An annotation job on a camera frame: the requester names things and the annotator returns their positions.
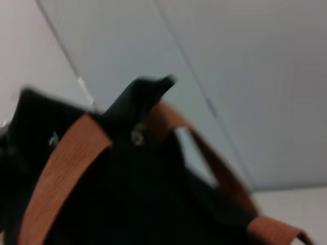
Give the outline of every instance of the white wall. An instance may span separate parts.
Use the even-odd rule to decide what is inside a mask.
[[[133,79],[174,74],[178,83],[165,100],[182,111],[230,161],[249,185],[225,135],[213,118],[192,71],[151,0],[40,0],[62,43],[102,108],[107,108]],[[205,178],[192,143],[188,159]]]
[[[327,2],[154,2],[256,186],[327,184]]]
[[[89,107],[35,2],[1,0],[0,122],[11,119],[25,85]]]

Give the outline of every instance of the orange strap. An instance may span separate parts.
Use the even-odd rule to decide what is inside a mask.
[[[248,192],[235,177],[235,175],[229,170],[223,157],[216,154],[215,151],[208,146],[199,133],[194,129],[191,123],[176,112],[172,107],[164,103],[158,103],[149,113],[148,125],[160,138],[160,140],[164,140],[171,131],[177,128],[188,128],[202,155],[206,159],[214,176],[216,177],[216,180],[219,182],[222,192],[248,212],[254,215],[258,213]]]
[[[222,157],[215,154],[185,118],[168,105],[159,103],[149,113],[148,123],[161,140],[164,140],[172,130],[187,127],[219,181],[222,191],[245,210],[257,214],[248,193],[228,169]],[[57,148],[50,155],[37,182],[22,219],[18,245],[43,244],[57,214],[81,176],[99,154],[110,147],[112,147],[110,139],[87,114],[79,118],[68,129]],[[271,229],[276,222],[263,222],[264,220],[267,219],[256,218],[249,226],[249,231],[263,240],[270,241],[267,237],[276,236]],[[260,230],[262,224],[266,224],[266,229]],[[289,226],[285,224],[278,226],[276,230],[285,236],[279,235],[278,243],[268,244],[289,245],[287,243],[289,235],[286,234],[288,228]],[[293,237],[305,238],[303,232],[299,232],[297,235],[294,232],[288,233]]]
[[[290,245],[296,238],[313,245],[305,231],[265,216],[255,218],[248,226],[248,233],[268,245]]]
[[[111,141],[87,114],[65,133],[50,155],[22,219],[18,245],[43,244],[78,180]]]

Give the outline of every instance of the brown leather strap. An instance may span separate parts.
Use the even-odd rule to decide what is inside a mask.
[[[268,245],[290,245],[296,238],[313,245],[305,231],[265,216],[255,218],[248,226],[248,233]]]
[[[217,155],[215,151],[208,146],[191,123],[188,122],[181,114],[176,112],[167,104],[158,103],[149,113],[148,125],[160,140],[164,140],[171,131],[177,128],[188,128],[202,155],[209,164],[214,176],[220,183],[221,190],[248,212],[255,215],[258,213],[248,192],[235,177],[235,175],[229,170],[223,157]]]
[[[18,245],[41,245],[65,200],[111,141],[93,119],[79,118],[50,155],[22,219]]]

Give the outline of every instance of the leather handle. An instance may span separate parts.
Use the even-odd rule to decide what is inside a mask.
[[[203,157],[210,166],[216,180],[220,183],[223,193],[242,206],[248,212],[257,215],[258,211],[248,192],[240,181],[227,167],[226,161],[203,140],[192,124],[172,107],[164,103],[155,105],[148,115],[148,125],[159,137],[164,140],[170,132],[177,128],[186,127],[190,130],[193,139]]]
[[[110,139],[93,119],[85,114],[65,133],[50,155],[24,213],[18,245],[41,245],[61,207],[81,176]]]
[[[296,238],[306,245],[314,244],[304,230],[266,216],[252,220],[248,233],[268,245],[290,245]]]

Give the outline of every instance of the black fabric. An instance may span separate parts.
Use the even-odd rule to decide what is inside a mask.
[[[20,220],[53,150],[48,144],[53,131],[61,137],[83,113],[31,90],[22,94],[0,140],[5,244],[16,244]],[[81,178],[45,244],[248,244],[246,226],[253,216],[184,167],[174,133],[163,143],[135,146],[127,125],[136,121],[124,117],[125,123],[115,124],[110,113],[91,115],[114,148]]]
[[[130,127],[142,120],[174,83],[172,76],[155,82],[146,78],[136,79],[127,86],[103,117],[111,124]]]

